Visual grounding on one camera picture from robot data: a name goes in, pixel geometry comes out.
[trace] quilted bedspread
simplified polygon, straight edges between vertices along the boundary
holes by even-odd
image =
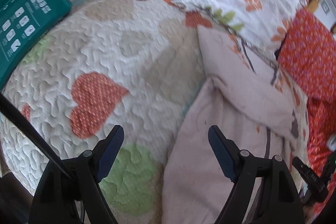
[[[4,95],[62,159],[115,124],[125,141],[100,187],[120,223],[160,223],[162,175],[205,76],[197,25],[171,0],[71,0],[73,9],[21,61]],[[1,117],[4,157],[34,193],[48,159]]]

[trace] black cable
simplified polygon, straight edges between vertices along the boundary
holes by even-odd
[[[85,220],[85,207],[84,202],[81,200],[81,218],[80,218],[81,223],[84,223],[84,220]]]
[[[247,60],[248,60],[248,62],[250,64],[250,67],[251,67],[252,71],[255,73],[254,68],[252,66],[252,62],[251,62],[249,56],[247,55],[247,52],[246,52],[246,49],[245,49],[245,44],[246,44],[246,41],[244,41],[243,39],[241,39],[241,45],[243,46],[244,54],[245,54],[245,56],[246,56],[246,58],[247,58]]]
[[[2,112],[24,135],[26,135],[68,179],[74,183],[77,181],[75,175],[67,169],[59,156],[56,155],[40,134],[38,134],[30,122],[28,122],[21,112],[19,112],[1,93],[0,112]]]

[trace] red patterned fabric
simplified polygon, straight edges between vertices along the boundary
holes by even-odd
[[[308,158],[320,175],[331,153],[327,140],[336,133],[336,41],[312,13],[302,9],[288,30],[278,61],[308,95]],[[335,187],[336,175],[329,184],[327,200],[315,206],[316,213]]]

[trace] fabric fold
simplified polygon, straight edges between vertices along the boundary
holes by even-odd
[[[281,155],[288,166],[297,142],[295,120],[302,130],[302,113],[296,112],[285,74],[254,62],[252,55],[243,56],[235,37],[198,28],[207,79],[179,129],[165,169],[163,224],[214,223],[231,192],[233,183],[224,177],[208,142],[210,126],[218,125],[238,148],[256,157]],[[247,213],[260,182],[256,179]]]

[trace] green leaf print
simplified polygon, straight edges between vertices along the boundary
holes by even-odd
[[[234,30],[235,32],[239,32],[244,26],[245,26],[244,23],[239,23],[239,24],[230,26],[230,28],[231,28],[232,30]]]
[[[36,62],[43,54],[44,50],[48,47],[49,43],[52,40],[52,36],[45,35],[42,37],[36,45],[26,54],[21,62],[30,64]]]
[[[99,186],[110,206],[131,216],[149,212],[155,202],[152,190],[157,165],[150,151],[139,144],[123,146],[109,175]]]
[[[216,11],[213,12],[213,17],[215,19],[219,19],[222,16],[222,9],[217,9]]]
[[[229,23],[231,20],[233,20],[233,18],[235,17],[236,15],[236,12],[234,11],[231,11],[231,12],[228,12],[226,13],[225,15],[223,15],[219,20],[218,22],[225,25],[227,23]]]

